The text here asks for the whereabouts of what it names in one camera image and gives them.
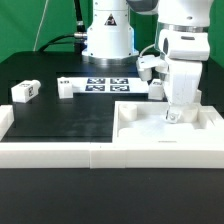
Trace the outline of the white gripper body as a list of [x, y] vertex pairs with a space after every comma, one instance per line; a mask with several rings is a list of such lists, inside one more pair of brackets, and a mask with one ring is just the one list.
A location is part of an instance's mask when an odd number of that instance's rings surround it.
[[152, 79], [152, 69], [160, 73], [163, 89], [170, 105], [183, 106], [194, 102], [202, 74], [202, 63], [146, 55], [136, 61], [142, 81]]

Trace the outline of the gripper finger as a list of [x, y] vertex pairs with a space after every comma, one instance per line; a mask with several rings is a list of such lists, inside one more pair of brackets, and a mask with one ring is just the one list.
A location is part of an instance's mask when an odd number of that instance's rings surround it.
[[177, 106], [170, 105], [166, 112], [166, 120], [169, 123], [177, 123], [181, 116], [181, 110]]

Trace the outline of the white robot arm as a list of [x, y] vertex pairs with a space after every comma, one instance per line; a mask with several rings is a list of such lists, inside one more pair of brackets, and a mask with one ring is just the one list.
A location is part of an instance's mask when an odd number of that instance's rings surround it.
[[[84, 60], [101, 65], [135, 60], [143, 81], [160, 74], [169, 103], [166, 120], [178, 122], [191, 109], [209, 58], [206, 29], [214, 0], [93, 0], [93, 22], [87, 29]], [[155, 42], [159, 55], [145, 56], [134, 47], [130, 12], [158, 16]]]

